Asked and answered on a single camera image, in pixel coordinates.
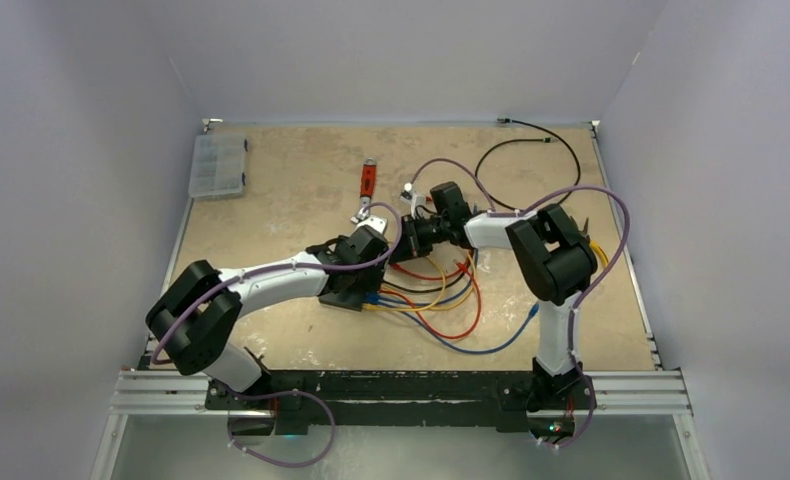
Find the black braided cable teal plug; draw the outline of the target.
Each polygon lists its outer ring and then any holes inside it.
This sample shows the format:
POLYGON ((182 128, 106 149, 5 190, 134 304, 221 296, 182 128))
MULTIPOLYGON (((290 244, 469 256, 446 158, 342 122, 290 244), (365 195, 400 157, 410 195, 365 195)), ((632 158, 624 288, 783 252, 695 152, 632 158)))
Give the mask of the black braided cable teal plug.
POLYGON ((511 117, 498 124, 510 135, 488 147, 473 169, 497 206, 523 208, 534 196, 581 183, 581 158, 560 132, 511 117))

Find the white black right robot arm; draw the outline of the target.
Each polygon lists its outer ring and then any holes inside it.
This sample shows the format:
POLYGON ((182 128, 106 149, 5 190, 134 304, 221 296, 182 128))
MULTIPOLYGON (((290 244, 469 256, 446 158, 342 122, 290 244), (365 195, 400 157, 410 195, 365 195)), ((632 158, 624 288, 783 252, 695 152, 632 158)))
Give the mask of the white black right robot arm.
POLYGON ((401 237, 390 257, 392 264, 426 257, 442 243, 513 252, 541 316, 532 380, 522 399, 531 411, 564 404, 582 384, 574 352, 577 329, 569 316, 598 269, 589 237, 557 202, 558 195, 553 192, 520 213, 474 211, 456 183, 441 183, 430 191, 433 213, 402 216, 401 237))

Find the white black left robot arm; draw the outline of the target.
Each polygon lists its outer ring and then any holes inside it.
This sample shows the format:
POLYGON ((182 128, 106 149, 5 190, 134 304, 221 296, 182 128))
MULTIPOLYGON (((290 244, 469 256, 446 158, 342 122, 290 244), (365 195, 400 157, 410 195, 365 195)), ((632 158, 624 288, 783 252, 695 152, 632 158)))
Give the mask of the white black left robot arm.
POLYGON ((319 297, 351 308, 382 278, 389 245, 360 226, 348 236, 313 245, 293 257, 240 269, 206 260, 188 265, 149 310, 145 323, 182 375, 205 373, 230 388, 243 408, 268 399, 268 372, 254 354, 232 345, 239 319, 279 303, 319 297))

